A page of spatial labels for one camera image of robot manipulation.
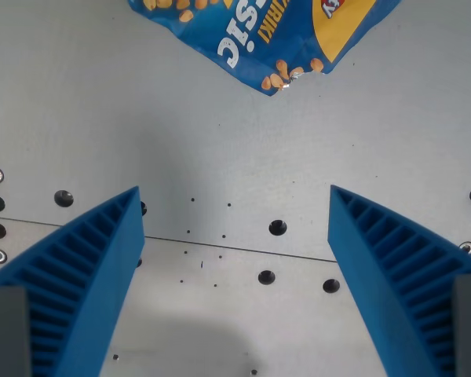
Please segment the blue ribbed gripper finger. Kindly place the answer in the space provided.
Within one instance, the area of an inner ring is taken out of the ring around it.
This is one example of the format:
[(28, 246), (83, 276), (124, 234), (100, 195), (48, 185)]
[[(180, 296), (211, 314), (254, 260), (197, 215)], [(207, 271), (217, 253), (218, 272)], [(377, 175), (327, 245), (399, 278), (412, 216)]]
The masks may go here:
[(388, 376), (455, 376), (452, 287), (471, 255), (336, 185), (327, 241)]
[(133, 187), (60, 227), (0, 268), (27, 299), (33, 376), (97, 376), (144, 247)]

